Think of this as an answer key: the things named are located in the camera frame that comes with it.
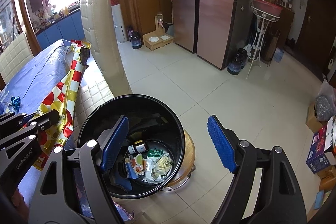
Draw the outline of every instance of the snack wrapper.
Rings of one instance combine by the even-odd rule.
[[[42,131],[39,136],[42,153],[33,164],[38,170],[43,169],[52,149],[58,145],[64,146],[74,130],[75,102],[86,69],[86,61],[90,56],[90,47],[90,43],[87,42],[71,41],[73,60],[70,71],[47,95],[35,112],[34,118],[53,109],[59,112],[58,123]]]

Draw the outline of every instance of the bottle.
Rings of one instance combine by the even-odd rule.
[[[137,49],[142,47],[141,36],[138,32],[132,32],[130,37],[132,48]]]
[[[237,52],[234,58],[231,60],[227,66],[228,73],[232,75],[238,75],[242,68],[242,54]]]
[[[246,65],[247,62],[247,50],[245,50],[244,48],[239,48],[238,52],[241,53],[242,57],[241,57],[241,69],[243,69]]]
[[[147,144],[143,140],[135,142],[134,145],[128,146],[127,149],[130,154],[140,154],[149,150]]]

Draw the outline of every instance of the cardboard box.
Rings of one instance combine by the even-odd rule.
[[[336,165],[336,160],[332,153],[332,137],[332,130],[328,126],[322,127],[313,136],[306,164],[314,174],[331,165]]]
[[[320,179],[324,179],[325,177],[328,177],[330,175],[333,175],[334,177],[336,177],[336,168],[334,165],[332,165],[327,168],[324,168],[321,171],[318,171],[317,174],[320,177]]]
[[[336,177],[330,175],[321,180],[319,190],[330,191],[334,188],[335,185],[336,185]]]
[[[313,101],[308,107],[306,125],[310,128],[313,133],[318,132],[326,123],[320,122],[315,116],[315,101]]]

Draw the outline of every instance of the trash can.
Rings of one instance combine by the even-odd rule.
[[[111,185],[109,176],[103,175],[112,197],[145,198],[166,187],[179,171],[185,151],[184,130],[176,114],[161,101],[146,95],[123,95],[105,102],[89,115],[80,130],[77,147],[81,147],[88,140],[97,139],[104,130],[112,128],[121,115],[129,120],[129,132],[120,149],[119,158],[126,158],[129,154],[127,146],[142,139],[149,149],[169,152],[174,162],[163,182],[150,184],[141,178],[129,179],[132,190],[128,192]],[[121,177],[126,178],[123,162],[117,160],[115,165],[118,165]]]

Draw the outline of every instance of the door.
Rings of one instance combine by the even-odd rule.
[[[44,32],[47,35],[50,45],[56,42],[57,40],[63,39],[57,24],[52,25],[51,27],[46,29]]]
[[[78,34],[78,38],[80,40],[84,39],[85,34],[84,34],[84,29],[83,29],[83,24],[82,24],[81,12],[79,11],[79,12],[72,14],[71,18],[75,26],[76,32]]]
[[[336,35],[336,0],[308,0],[296,50],[321,70],[328,65]]]
[[[136,0],[136,6],[141,25],[139,32],[144,35],[155,31],[155,16],[160,11],[159,0]]]
[[[171,0],[159,0],[160,2],[160,10],[163,15],[163,21],[167,23],[172,23],[172,8],[171,8]]]
[[[39,42],[42,50],[44,50],[46,47],[48,47],[50,45],[49,40],[48,40],[45,32],[40,33],[36,38],[37,38],[37,41]]]
[[[194,51],[195,0],[173,0],[175,43]]]
[[[75,29],[74,22],[71,19],[71,16],[68,16],[62,19],[57,23],[59,30],[62,34],[63,39],[70,41],[71,39],[78,40],[78,34]]]
[[[222,68],[234,0],[199,0],[197,55]]]

